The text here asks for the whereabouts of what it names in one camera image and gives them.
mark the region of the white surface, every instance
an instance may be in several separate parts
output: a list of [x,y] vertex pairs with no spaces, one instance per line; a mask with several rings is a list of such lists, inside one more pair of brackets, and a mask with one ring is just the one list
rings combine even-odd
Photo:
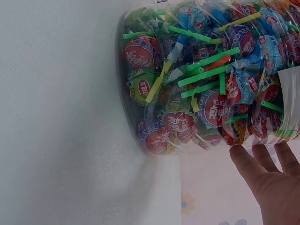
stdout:
[[117,91],[118,20],[142,4],[0,2],[1,224],[180,224],[178,158],[138,150]]

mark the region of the blue lollipop wrapper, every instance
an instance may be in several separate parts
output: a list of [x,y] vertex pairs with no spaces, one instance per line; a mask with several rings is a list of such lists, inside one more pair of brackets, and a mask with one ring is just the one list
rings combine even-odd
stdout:
[[266,30],[267,34],[280,37],[288,32],[288,26],[281,14],[270,7],[260,10],[262,17],[258,19],[261,26]]
[[258,85],[248,72],[234,69],[226,77],[226,95],[230,104],[250,105],[255,99]]
[[183,29],[196,33],[205,32],[211,26],[210,17],[194,4],[182,7],[177,13],[177,19]]
[[242,57],[250,55],[255,49],[255,44],[252,31],[245,25],[230,25],[223,34],[224,51],[239,47]]

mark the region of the lollipop stick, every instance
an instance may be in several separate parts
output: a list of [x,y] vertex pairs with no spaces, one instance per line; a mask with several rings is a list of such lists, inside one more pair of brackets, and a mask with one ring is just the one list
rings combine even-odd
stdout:
[[299,29],[297,26],[291,24],[291,22],[287,22],[286,24],[287,24],[290,28],[292,28],[293,30],[295,30],[297,33],[300,32],[300,29]]
[[160,88],[160,85],[161,85],[161,83],[163,81],[164,75],[169,71],[172,63],[173,63],[172,60],[168,60],[166,63],[164,63],[164,66],[163,66],[163,69],[161,71],[160,76],[154,82],[154,84],[153,84],[153,86],[152,86],[152,88],[151,88],[148,96],[145,99],[146,102],[150,103],[153,100],[156,92]]
[[146,34],[148,36],[153,36],[153,31],[149,30],[149,32],[141,31],[141,32],[135,32],[135,33],[123,34],[123,39],[137,38],[141,34]]
[[272,110],[275,110],[275,111],[280,112],[280,113],[284,112],[283,108],[278,107],[277,105],[274,105],[274,104],[272,104],[270,102],[267,102],[267,101],[262,101],[262,106],[267,107],[267,108],[272,109]]
[[197,69],[199,67],[206,66],[208,64],[214,63],[214,62],[222,59],[224,56],[235,55],[237,53],[240,53],[240,48],[239,47],[235,47],[233,49],[230,49],[230,50],[227,50],[225,52],[219,53],[217,55],[211,56],[211,57],[209,57],[207,59],[200,60],[200,61],[198,61],[198,62],[196,62],[194,64],[188,65],[187,66],[187,70],[191,71],[191,70]]
[[195,83],[199,80],[206,79],[206,78],[211,77],[213,75],[217,75],[217,74],[220,74],[222,72],[226,72],[230,68],[231,68],[231,65],[229,64],[229,65],[222,66],[222,67],[210,70],[210,71],[206,71],[206,72],[198,74],[196,76],[192,76],[192,77],[186,78],[182,81],[178,81],[178,86],[182,87],[182,86],[188,85],[190,83]]
[[226,120],[225,124],[229,124],[229,123],[235,122],[237,120],[247,119],[247,117],[248,117],[247,113],[242,114],[242,115],[233,116],[230,119]]
[[261,14],[261,13],[254,13],[254,14],[251,14],[251,15],[246,16],[246,17],[244,17],[244,18],[241,18],[241,19],[239,19],[239,20],[230,22],[230,23],[224,25],[223,27],[220,27],[220,28],[219,28],[219,31],[223,32],[223,31],[225,31],[226,28],[227,28],[228,26],[230,26],[230,25],[239,25],[239,24],[247,23],[247,22],[249,22],[249,21],[251,21],[251,20],[254,20],[254,19],[257,19],[257,18],[260,18],[260,17],[262,17],[262,14]]
[[213,89],[213,88],[215,88],[217,86],[219,86],[219,82],[218,81],[206,84],[206,85],[204,85],[202,87],[198,86],[194,90],[188,90],[188,91],[185,91],[185,92],[181,93],[181,97],[182,98],[191,97],[191,96],[194,96],[197,93],[205,92],[205,91]]

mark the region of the candy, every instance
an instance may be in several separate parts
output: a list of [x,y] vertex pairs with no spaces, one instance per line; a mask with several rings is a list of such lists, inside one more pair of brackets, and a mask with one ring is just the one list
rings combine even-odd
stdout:
[[126,85],[129,87],[131,98],[138,105],[148,104],[145,99],[158,75],[158,73],[155,73],[150,69],[133,70],[128,75],[128,81],[126,82]]
[[175,151],[175,147],[168,142],[158,142],[155,144],[147,144],[151,153],[155,155],[170,155]]
[[141,34],[130,40],[123,49],[123,56],[134,68],[152,68],[162,66],[162,53],[154,37]]
[[267,101],[274,102],[279,93],[281,92],[281,87],[279,79],[275,76],[267,76],[259,83],[258,88],[258,99],[257,102]]
[[262,17],[259,19],[260,24],[266,30],[267,34],[280,37],[287,33],[288,27],[281,14],[270,7],[260,10]]
[[219,94],[219,89],[207,90],[199,96],[198,117],[207,128],[217,128],[224,124],[230,114],[226,105],[226,96]]
[[283,47],[289,61],[294,64],[300,63],[300,43],[298,34],[287,34],[283,38]]
[[280,125],[280,113],[263,106],[253,107],[251,112],[250,129],[259,140],[268,138],[269,134],[275,133]]
[[285,64],[284,50],[275,36],[264,35],[258,38],[261,45],[261,56],[264,61],[266,74],[275,74]]
[[258,90],[254,77],[239,69],[235,69],[233,73],[227,75],[225,85],[227,100],[233,105],[252,104]]
[[255,39],[250,28],[245,25],[230,25],[223,34],[225,51],[239,47],[243,57],[250,55],[255,48]]
[[185,30],[201,33],[210,27],[210,18],[196,5],[189,4],[177,13],[179,24]]
[[185,131],[193,126],[197,117],[188,98],[175,96],[159,112],[157,118],[168,130]]
[[229,124],[219,127],[218,130],[223,136],[225,142],[229,145],[243,144],[245,132],[247,127],[247,120],[237,120]]
[[250,110],[250,105],[234,105],[233,106],[233,114],[241,115],[245,114]]
[[233,2],[230,8],[230,16],[233,21],[244,18],[245,16],[257,13],[257,10],[253,4],[241,4],[239,2]]
[[167,142],[171,132],[160,121],[142,120],[137,125],[137,136],[147,144]]

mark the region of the lollipop wrapper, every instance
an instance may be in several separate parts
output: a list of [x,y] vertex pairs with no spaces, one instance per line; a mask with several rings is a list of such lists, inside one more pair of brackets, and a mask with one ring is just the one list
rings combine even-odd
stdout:
[[258,88],[257,102],[274,102],[281,92],[279,79],[275,76],[267,76],[261,80]]
[[254,77],[239,69],[227,75],[225,86],[227,99],[232,105],[252,104],[258,91]]
[[219,89],[211,89],[199,96],[198,117],[207,128],[222,126],[231,112],[231,108],[226,105],[226,96],[219,93]]
[[287,33],[288,26],[280,13],[270,7],[262,8],[260,13],[262,17],[258,21],[269,35],[280,37],[282,34]]
[[254,13],[257,13],[257,10],[255,6],[251,3],[242,4],[235,1],[232,3],[232,7],[230,8],[230,16],[233,21],[242,19]]
[[182,7],[177,13],[177,19],[183,29],[197,33],[205,32],[211,25],[210,17],[194,4]]
[[134,68],[152,68],[162,66],[162,53],[154,37],[141,34],[132,39],[123,49],[123,56]]
[[138,105],[148,105],[145,99],[158,76],[158,73],[149,69],[137,69],[128,75],[126,85],[129,87],[131,98]]
[[156,144],[169,141],[171,132],[160,121],[142,120],[137,125],[137,135],[147,144]]
[[291,63],[300,63],[300,44],[298,34],[287,34],[283,37],[285,54]]
[[255,49],[255,38],[245,25],[230,25],[223,34],[223,49],[239,47],[243,57],[250,55]]
[[218,128],[220,134],[229,146],[243,144],[246,129],[247,120],[237,120]]
[[159,112],[158,119],[169,130],[185,131],[193,126],[197,117],[191,107],[190,99],[175,96]]

